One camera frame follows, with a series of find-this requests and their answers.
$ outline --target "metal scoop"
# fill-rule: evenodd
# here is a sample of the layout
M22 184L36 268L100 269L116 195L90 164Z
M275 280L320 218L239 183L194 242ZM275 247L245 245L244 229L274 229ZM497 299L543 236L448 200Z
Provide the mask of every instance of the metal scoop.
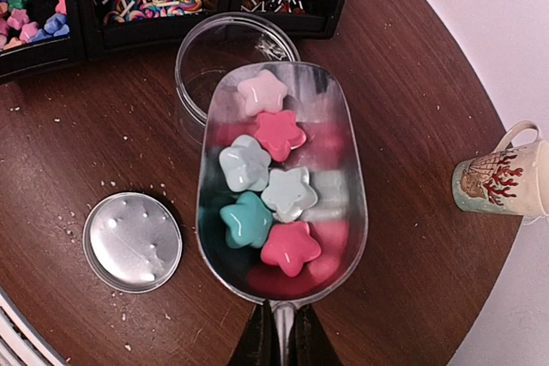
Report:
M270 70L288 86L284 109L295 112L307 142L282 166L306 166L319 202L306 210L311 235L323 253L295 278L260 260L260 250L229 249L222 207L238 197L226 185L219 153L242 134L253 135L254 118L243 111L237 85ZM367 210L359 156L340 84L325 69L308 63L258 63L226 75L215 89L206 125L198 187L196 235L202 256L231 291L257 304L270 304L280 363L288 365L295 315L341 285L359 263L367 237Z

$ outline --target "blue star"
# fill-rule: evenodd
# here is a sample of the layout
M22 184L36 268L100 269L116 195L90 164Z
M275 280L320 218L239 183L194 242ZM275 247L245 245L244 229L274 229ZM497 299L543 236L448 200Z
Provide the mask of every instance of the blue star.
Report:
M260 249L273 224L273 214L253 192L244 192L236 204L223 207L220 216L227 226L225 240L231 249Z

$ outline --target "brown table surface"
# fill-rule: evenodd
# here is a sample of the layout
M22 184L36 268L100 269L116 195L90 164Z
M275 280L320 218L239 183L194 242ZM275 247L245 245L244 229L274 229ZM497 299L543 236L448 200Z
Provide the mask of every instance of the brown table surface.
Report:
M358 269L316 311L345 364L445 364L519 225L462 213L450 193L453 166L502 124L425 0L347 0L336 36L299 49L347 94L370 214ZM199 156L175 128L175 54L0 87L0 285L70 363L225 364L251 312L197 250ZM184 235L173 279L142 296L104 285L81 247L90 206L123 190L173 202Z

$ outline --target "jar lid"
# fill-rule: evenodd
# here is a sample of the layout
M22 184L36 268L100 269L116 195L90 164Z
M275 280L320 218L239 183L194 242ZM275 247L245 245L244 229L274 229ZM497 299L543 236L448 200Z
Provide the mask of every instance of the jar lid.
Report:
M120 291L152 291L171 278L183 242L172 214L154 198L118 193L99 202L82 234L84 254L101 280Z

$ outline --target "white mug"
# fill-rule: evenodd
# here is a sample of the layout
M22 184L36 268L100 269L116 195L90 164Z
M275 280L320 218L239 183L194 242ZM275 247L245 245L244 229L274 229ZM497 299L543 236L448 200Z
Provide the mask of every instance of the white mug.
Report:
M538 132L535 140L508 148L527 129ZM549 216L549 143L535 123L517 123L492 153L455 168L452 193L464 211Z

